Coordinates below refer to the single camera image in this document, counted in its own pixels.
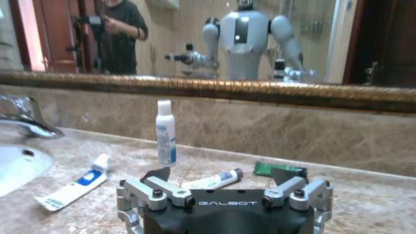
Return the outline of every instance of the bathroom counter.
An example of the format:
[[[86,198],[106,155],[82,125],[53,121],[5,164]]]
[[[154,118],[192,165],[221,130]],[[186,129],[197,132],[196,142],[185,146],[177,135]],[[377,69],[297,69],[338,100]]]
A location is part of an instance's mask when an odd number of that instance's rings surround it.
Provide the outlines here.
[[[140,178],[157,168],[156,143],[112,135],[61,129],[53,140],[25,138],[0,126],[0,143],[21,144],[48,153],[49,170],[18,190],[0,197],[0,233],[126,233],[116,212],[118,180]],[[109,154],[109,178],[100,187],[61,211],[48,212],[34,201],[74,181],[100,153]],[[177,165],[169,180],[196,180],[241,168],[242,180],[228,189],[273,186],[272,178],[252,175],[256,161],[308,168],[309,179],[322,177],[334,187],[333,218],[326,234],[406,234],[416,230],[416,178],[365,172],[261,156],[177,146]]]

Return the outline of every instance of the gold mirror frame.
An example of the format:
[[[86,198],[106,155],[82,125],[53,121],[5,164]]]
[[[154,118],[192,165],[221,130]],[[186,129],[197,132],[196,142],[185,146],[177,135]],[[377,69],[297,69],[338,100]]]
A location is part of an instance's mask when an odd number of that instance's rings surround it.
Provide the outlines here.
[[[0,84],[416,113],[416,89],[408,88],[22,71],[0,71]]]

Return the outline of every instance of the drain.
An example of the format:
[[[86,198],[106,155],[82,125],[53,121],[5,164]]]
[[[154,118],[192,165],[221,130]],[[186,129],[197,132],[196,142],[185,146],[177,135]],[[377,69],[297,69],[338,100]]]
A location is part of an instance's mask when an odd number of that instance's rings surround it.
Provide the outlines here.
[[[34,156],[34,153],[33,153],[32,150],[22,150],[21,153],[22,153],[25,156],[30,156],[30,157]]]

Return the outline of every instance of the chrome faucet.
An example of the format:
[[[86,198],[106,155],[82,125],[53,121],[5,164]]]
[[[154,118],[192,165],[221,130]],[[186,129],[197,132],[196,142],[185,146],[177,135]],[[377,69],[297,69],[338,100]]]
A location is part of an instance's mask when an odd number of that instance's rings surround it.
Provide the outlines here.
[[[20,133],[30,137],[60,138],[64,133],[48,125],[41,116],[37,102],[32,97],[0,95],[0,100],[12,102],[17,114],[0,114],[0,123],[20,126]]]

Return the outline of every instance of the marble backsplash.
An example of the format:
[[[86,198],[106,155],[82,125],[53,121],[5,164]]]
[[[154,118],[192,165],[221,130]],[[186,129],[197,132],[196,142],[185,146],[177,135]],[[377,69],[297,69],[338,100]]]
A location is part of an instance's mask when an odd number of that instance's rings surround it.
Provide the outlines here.
[[[178,144],[416,176],[414,116],[1,85],[0,94],[33,96],[49,124],[148,140],[168,98]]]

